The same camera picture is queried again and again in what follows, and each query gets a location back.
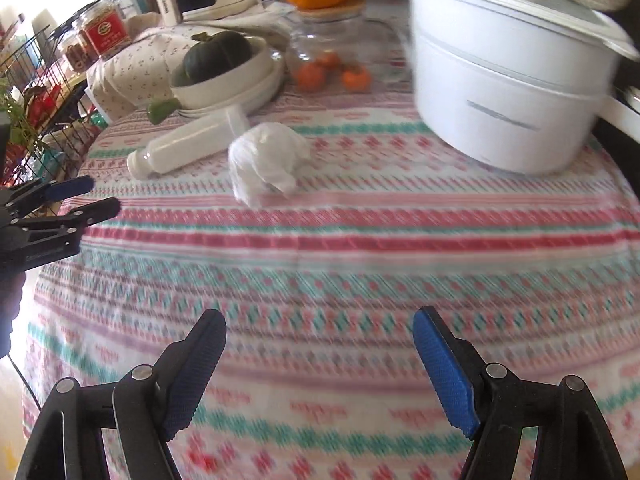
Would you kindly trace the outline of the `white stacked bowls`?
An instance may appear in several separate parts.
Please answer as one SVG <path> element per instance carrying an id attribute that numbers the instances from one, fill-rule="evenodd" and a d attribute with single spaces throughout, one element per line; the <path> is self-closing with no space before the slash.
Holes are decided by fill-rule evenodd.
<path id="1" fill-rule="evenodd" d="M 181 116 L 199 118 L 232 105 L 253 114 L 277 95 L 284 81 L 282 54 L 264 38 L 248 36 L 247 41 L 253 56 L 215 78 L 188 84 L 182 65 L 171 72 L 170 90 L 179 102 Z"/>

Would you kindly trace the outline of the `patterned handmade tablecloth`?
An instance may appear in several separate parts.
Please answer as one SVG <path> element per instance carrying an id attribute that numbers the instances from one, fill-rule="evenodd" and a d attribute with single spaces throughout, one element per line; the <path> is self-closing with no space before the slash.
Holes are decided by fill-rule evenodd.
<path id="1" fill-rule="evenodd" d="M 550 177 L 461 155 L 405 91 L 283 92 L 256 115 L 311 146 L 291 197 L 234 198 L 226 156 L 138 181 L 127 156 L 180 125 L 132 114 L 82 172 L 122 209 L 39 275 L 24 422 L 53 384 L 121 378 L 206 309 L 228 325 L 191 426 L 187 479 L 454 479 L 468 441 L 413 347 L 426 304 L 488 361 L 529 380 L 582 376 L 626 465 L 639 460 L 639 201 L 590 139 Z"/>

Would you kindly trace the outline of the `white plastic bottle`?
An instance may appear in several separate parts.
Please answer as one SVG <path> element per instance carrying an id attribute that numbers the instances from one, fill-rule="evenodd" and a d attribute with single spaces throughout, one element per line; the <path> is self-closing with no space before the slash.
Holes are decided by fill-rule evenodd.
<path id="1" fill-rule="evenodd" d="M 239 105 L 215 110 L 152 139 L 127 157 L 127 168 L 136 180 L 188 166 L 202 158 L 225 151 L 250 128 Z"/>

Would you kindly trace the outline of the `white electric cooking pot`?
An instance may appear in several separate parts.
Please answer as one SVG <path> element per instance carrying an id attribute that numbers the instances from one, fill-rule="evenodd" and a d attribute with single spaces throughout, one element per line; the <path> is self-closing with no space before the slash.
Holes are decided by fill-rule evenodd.
<path id="1" fill-rule="evenodd" d="M 612 18 L 570 0 L 409 0 L 416 108 L 444 142 L 516 174 L 582 149 L 620 60 Z"/>

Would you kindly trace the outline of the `small orange right in teapot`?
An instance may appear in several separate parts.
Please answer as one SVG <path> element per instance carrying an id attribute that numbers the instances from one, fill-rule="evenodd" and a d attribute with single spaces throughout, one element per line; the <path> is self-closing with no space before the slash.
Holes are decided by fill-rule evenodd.
<path id="1" fill-rule="evenodd" d="M 370 72 L 360 65 L 347 66 L 342 70 L 341 81 L 343 88 L 348 92 L 369 92 L 372 86 Z"/>

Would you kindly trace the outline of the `floral cream cloth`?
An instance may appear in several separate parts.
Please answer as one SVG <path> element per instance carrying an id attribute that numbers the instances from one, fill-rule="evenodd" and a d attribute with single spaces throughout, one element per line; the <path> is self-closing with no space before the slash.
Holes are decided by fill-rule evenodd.
<path id="1" fill-rule="evenodd" d="M 106 122 L 112 124 L 154 99 L 171 96 L 170 72 L 194 46 L 195 35 L 201 32 L 213 35 L 225 29 L 254 32 L 284 50 L 292 29 L 285 15 L 292 11 L 290 4 L 276 0 L 230 18 L 183 22 L 169 27 L 160 24 L 157 13 L 135 16 L 126 21 L 126 25 L 137 32 L 132 44 L 88 69 L 87 91 Z"/>

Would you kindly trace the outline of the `glass teapot with cork lid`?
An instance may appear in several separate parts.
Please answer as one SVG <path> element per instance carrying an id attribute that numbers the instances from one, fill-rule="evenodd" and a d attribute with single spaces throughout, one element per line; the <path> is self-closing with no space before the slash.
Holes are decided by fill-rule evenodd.
<path id="1" fill-rule="evenodd" d="M 364 93 L 409 79 L 406 34 L 386 21 L 369 18 L 364 0 L 345 0 L 318 10 L 293 9 L 285 19 L 292 29 L 284 60 L 296 87 L 295 73 L 308 62 L 326 69 L 326 85 L 318 92 L 354 93 L 346 91 L 341 81 L 342 70 L 353 65 L 363 66 L 372 76 L 371 89 Z"/>

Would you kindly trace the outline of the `white tissue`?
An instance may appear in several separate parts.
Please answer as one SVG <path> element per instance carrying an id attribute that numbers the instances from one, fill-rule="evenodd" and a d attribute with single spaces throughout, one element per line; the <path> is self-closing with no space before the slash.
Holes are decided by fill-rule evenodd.
<path id="1" fill-rule="evenodd" d="M 263 122 L 235 139 L 228 149 L 234 198 L 250 208 L 276 190 L 283 196 L 297 188 L 295 171 L 311 160 L 310 143 L 280 122 Z"/>

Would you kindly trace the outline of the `green jade spoon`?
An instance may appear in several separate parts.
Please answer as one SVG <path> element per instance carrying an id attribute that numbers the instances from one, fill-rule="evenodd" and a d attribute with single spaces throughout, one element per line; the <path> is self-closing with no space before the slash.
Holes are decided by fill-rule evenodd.
<path id="1" fill-rule="evenodd" d="M 159 125 L 176 110 L 180 110 L 181 103 L 178 99 L 153 100 L 146 108 L 146 117 L 152 125 Z"/>

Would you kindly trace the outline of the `red-labelled glass jar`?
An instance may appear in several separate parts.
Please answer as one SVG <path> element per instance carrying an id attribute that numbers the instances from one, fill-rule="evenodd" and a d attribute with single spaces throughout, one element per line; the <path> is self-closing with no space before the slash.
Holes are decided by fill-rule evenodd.
<path id="1" fill-rule="evenodd" d="M 108 60 L 131 44 L 131 37 L 112 0 L 100 0 L 79 17 L 80 30 L 101 60 Z"/>

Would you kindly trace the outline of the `small orange left in teapot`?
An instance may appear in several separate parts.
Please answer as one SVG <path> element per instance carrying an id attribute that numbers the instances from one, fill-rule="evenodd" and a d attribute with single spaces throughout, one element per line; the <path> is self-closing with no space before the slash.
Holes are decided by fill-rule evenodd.
<path id="1" fill-rule="evenodd" d="M 295 73 L 295 81 L 303 92 L 318 92 L 326 85 L 326 69 L 316 62 L 304 63 Z"/>

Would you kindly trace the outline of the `small orange in teapot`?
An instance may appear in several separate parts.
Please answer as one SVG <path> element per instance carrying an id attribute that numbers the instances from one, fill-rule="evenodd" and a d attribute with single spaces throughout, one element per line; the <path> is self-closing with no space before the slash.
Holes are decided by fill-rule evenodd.
<path id="1" fill-rule="evenodd" d="M 348 92 L 369 92 L 372 86 L 370 72 L 360 65 L 347 66 L 342 70 L 341 81 L 343 88 Z"/>
<path id="2" fill-rule="evenodd" d="M 295 73 L 295 81 L 303 92 L 318 92 L 326 85 L 326 69 L 316 62 L 304 63 Z"/>

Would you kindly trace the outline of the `dark green squash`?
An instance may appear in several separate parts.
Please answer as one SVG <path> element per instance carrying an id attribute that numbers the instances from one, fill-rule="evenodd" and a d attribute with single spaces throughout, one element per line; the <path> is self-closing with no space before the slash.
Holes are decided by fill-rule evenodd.
<path id="1" fill-rule="evenodd" d="M 201 32 L 193 36 L 181 64 L 171 75 L 175 87 L 192 86 L 234 70 L 253 56 L 250 42 L 239 32 L 224 30 L 215 35 Z"/>

